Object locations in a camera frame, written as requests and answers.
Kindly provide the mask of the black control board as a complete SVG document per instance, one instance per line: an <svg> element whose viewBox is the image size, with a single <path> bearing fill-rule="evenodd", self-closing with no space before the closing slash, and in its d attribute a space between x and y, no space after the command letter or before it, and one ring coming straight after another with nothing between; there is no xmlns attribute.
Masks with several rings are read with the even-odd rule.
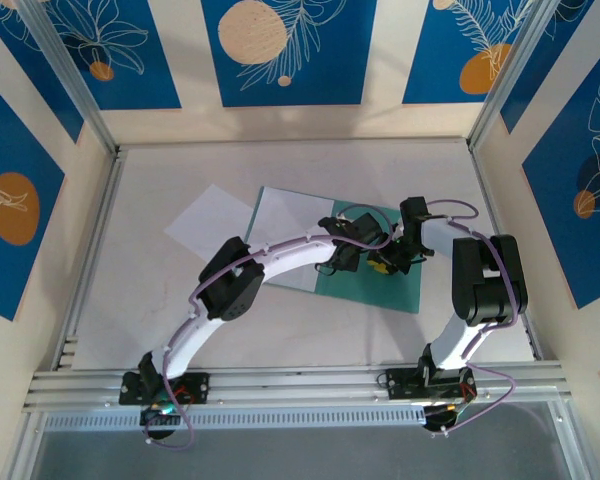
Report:
<svg viewBox="0 0 600 480"><path fill-rule="evenodd" d="M140 412L140 427L151 441L161 441L171 436L181 425L181 417L172 407L148 407Z"/></svg>
<svg viewBox="0 0 600 480"><path fill-rule="evenodd" d="M427 406L424 408L424 428L430 432L438 433L456 426L462 408L457 405Z"/></svg>

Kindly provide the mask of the white paper sheet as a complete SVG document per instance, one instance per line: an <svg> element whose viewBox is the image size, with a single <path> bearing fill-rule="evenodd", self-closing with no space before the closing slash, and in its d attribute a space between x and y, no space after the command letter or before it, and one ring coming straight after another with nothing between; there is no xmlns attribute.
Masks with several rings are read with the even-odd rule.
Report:
<svg viewBox="0 0 600 480"><path fill-rule="evenodd" d="M253 208L216 185L209 186L164 232L201 258L229 238L244 237Z"/></svg>
<svg viewBox="0 0 600 480"><path fill-rule="evenodd" d="M326 231L318 221L331 217L335 200L262 187L249 227L246 242L254 247L277 244L302 234L322 235Z"/></svg>

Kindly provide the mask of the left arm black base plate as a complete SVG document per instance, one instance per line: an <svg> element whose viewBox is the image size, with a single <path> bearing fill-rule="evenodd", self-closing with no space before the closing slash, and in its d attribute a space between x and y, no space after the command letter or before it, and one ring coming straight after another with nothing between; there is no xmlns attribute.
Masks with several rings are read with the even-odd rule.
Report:
<svg viewBox="0 0 600 480"><path fill-rule="evenodd" d="M207 373L185 373L169 381L176 400L183 405L205 404L210 376ZM126 372L122 377L118 403L124 406L150 406L170 402L161 374L142 376Z"/></svg>

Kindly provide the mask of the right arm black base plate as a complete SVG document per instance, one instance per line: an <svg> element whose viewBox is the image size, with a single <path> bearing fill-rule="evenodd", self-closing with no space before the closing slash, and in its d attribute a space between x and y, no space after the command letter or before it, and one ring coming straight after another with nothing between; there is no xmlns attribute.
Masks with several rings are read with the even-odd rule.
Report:
<svg viewBox="0 0 600 480"><path fill-rule="evenodd" d="M417 368L392 368L386 371L391 400L468 401L477 397L473 371L429 371Z"/></svg>

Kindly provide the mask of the green paper folder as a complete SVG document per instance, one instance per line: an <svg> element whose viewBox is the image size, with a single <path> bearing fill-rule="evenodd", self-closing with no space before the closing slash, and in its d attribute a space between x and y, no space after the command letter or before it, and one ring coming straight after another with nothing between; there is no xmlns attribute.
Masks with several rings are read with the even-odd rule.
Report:
<svg viewBox="0 0 600 480"><path fill-rule="evenodd" d="M347 201L335 200L332 216L344 211ZM363 254L356 272L322 274L308 265L269 280L270 285L312 294L351 300L400 312L416 314L420 307L421 266L404 275L383 275L367 263Z"/></svg>

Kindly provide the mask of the blue floral wall poster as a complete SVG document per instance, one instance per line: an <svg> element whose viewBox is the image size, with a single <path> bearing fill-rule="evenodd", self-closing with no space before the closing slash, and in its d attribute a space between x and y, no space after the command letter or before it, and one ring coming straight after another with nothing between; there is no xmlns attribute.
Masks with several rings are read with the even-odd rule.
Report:
<svg viewBox="0 0 600 480"><path fill-rule="evenodd" d="M15 319L64 173L0 95L0 317Z"/></svg>
<svg viewBox="0 0 600 480"><path fill-rule="evenodd" d="M50 0L45 10L100 109L181 107L148 0Z"/></svg>
<svg viewBox="0 0 600 480"><path fill-rule="evenodd" d="M600 298L600 59L523 163L577 307Z"/></svg>
<svg viewBox="0 0 600 480"><path fill-rule="evenodd" d="M482 102L534 0L430 0L405 105Z"/></svg>
<svg viewBox="0 0 600 480"><path fill-rule="evenodd" d="M76 143L84 119L22 20L14 0L0 0L0 38Z"/></svg>
<svg viewBox="0 0 600 480"><path fill-rule="evenodd" d="M201 0L226 108L358 105L377 0Z"/></svg>
<svg viewBox="0 0 600 480"><path fill-rule="evenodd" d="M505 100L500 116L511 133L558 60L594 0L560 0L519 78Z"/></svg>

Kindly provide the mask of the aluminium frame post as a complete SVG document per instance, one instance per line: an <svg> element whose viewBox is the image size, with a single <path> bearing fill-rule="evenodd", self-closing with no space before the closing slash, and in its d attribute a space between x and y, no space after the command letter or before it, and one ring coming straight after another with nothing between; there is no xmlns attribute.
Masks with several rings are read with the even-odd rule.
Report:
<svg viewBox="0 0 600 480"><path fill-rule="evenodd" d="M48 414L26 412L20 416L0 480L30 480L44 435Z"/></svg>
<svg viewBox="0 0 600 480"><path fill-rule="evenodd" d="M467 136L467 146L471 154L477 150L492 123L498 117L559 2L560 0L534 0L530 4L529 16L521 26L503 68L486 96L479 115Z"/></svg>
<svg viewBox="0 0 600 480"><path fill-rule="evenodd" d="M118 144L45 9L37 0L14 0L14 3L21 19L80 115L89 124L104 149L116 158Z"/></svg>
<svg viewBox="0 0 600 480"><path fill-rule="evenodd" d="M600 469L572 399L549 403L554 428L571 480L600 480Z"/></svg>

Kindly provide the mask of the aluminium table side rail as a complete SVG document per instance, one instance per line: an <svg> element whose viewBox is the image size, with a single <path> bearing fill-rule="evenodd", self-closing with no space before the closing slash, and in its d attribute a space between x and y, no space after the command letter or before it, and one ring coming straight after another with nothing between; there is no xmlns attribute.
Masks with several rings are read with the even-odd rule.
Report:
<svg viewBox="0 0 600 480"><path fill-rule="evenodd" d="M479 156L472 149L469 149L469 154L494 231L497 234L510 234L510 231L504 226L504 223L502 221L499 209L495 202L493 190L488 182L486 170L483 167ZM522 314L519 315L519 321L523 324L524 331L529 341L529 345L532 350L534 359L536 361L545 360L543 347L538 340L536 328L533 325L532 320L528 316L528 310L525 310Z"/></svg>
<svg viewBox="0 0 600 480"><path fill-rule="evenodd" d="M72 229L66 250L68 276L58 284L58 321L53 342L41 364L52 371L61 368L65 344L77 335L97 271L104 235L122 175L122 156L102 161L81 161L77 174L67 179L62 205L56 216Z"/></svg>

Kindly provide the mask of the wide aluminium frame rail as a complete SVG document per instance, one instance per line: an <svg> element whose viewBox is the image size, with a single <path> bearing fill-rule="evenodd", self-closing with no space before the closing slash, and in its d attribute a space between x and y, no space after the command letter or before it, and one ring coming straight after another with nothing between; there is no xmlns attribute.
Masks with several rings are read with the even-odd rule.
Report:
<svg viewBox="0 0 600 480"><path fill-rule="evenodd" d="M380 386L388 367L214 368L209 369L208 403L220 408L260 406L341 406L389 401ZM516 382L512 400L544 394L572 396L557 361L487 364L473 370L478 399L489 401ZM36 372L23 411L62 412L119 409L122 370Z"/></svg>

